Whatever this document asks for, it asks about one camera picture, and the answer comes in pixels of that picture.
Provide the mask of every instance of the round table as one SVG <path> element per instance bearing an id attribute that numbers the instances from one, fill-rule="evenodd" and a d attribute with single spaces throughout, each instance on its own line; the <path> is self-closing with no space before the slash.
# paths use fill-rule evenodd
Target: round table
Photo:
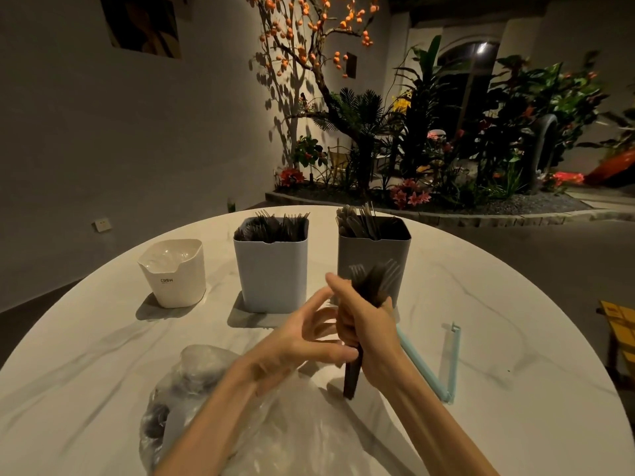
<path id="1" fill-rule="evenodd" d="M 310 295 L 337 266 L 335 207 L 271 211 L 311 212 Z M 243 353 L 269 332 L 231 322 L 240 291 L 232 236 L 251 215 L 222 215 L 149 240 L 92 273 L 46 312 L 0 371 L 1 474 L 144 474 L 140 417 L 181 349 L 210 344 Z M 500 474 L 635 474 L 620 399 L 567 316 L 492 255 L 444 231 L 404 222 L 412 243 L 400 326 L 439 374 L 448 325 L 461 326 L 456 400 L 448 409 Z M 149 304 L 137 266 L 150 244 L 174 238 L 204 244 L 208 291 L 190 310 Z M 326 366 L 313 380 L 323 387 L 343 372 Z M 372 474 L 426 474 L 376 391 L 360 383 L 350 404 L 372 439 L 365 446 Z"/>

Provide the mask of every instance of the arched window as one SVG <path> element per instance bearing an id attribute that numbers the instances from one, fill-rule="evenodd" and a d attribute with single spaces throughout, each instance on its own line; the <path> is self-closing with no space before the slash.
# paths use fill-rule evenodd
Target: arched window
<path id="1" fill-rule="evenodd" d="M 483 113 L 498 42 L 470 41 L 439 55 L 441 67 L 440 128 L 448 134 L 476 128 Z"/>

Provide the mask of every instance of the electrical outlet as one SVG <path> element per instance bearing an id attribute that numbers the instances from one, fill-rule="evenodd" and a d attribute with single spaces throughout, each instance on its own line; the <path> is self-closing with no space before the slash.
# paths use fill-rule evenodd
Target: electrical outlet
<path id="1" fill-rule="evenodd" d="M 98 232 L 105 232 L 112 228 L 112 225 L 110 225 L 110 221 L 107 218 L 97 219 L 93 222 L 93 225 L 95 226 L 95 230 Z"/>

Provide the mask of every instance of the plastic wrap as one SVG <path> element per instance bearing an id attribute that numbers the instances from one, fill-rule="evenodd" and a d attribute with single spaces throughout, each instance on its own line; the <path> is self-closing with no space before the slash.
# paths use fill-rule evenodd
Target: plastic wrap
<path id="1" fill-rule="evenodd" d="M 188 346 L 156 385 L 141 420 L 139 452 L 148 474 L 192 421 L 234 362 L 233 352 Z M 350 421 L 306 376 L 294 373 L 254 400 L 222 476 L 364 475 L 368 462 Z"/>

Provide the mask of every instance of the brick edging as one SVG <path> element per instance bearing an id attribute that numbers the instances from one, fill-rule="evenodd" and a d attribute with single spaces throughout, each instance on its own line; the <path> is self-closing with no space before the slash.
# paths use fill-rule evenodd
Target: brick edging
<path id="1" fill-rule="evenodd" d="M 342 207 L 337 202 L 302 199 L 279 192 L 266 192 L 265 200 L 291 206 L 320 205 Z M 594 220 L 625 220 L 635 222 L 635 213 L 611 209 L 589 209 L 586 211 L 527 215 L 457 215 L 430 212 L 380 209 L 380 212 L 416 220 L 427 225 L 442 227 L 512 227 L 525 225 L 562 225 L 569 222 L 591 222 Z"/>

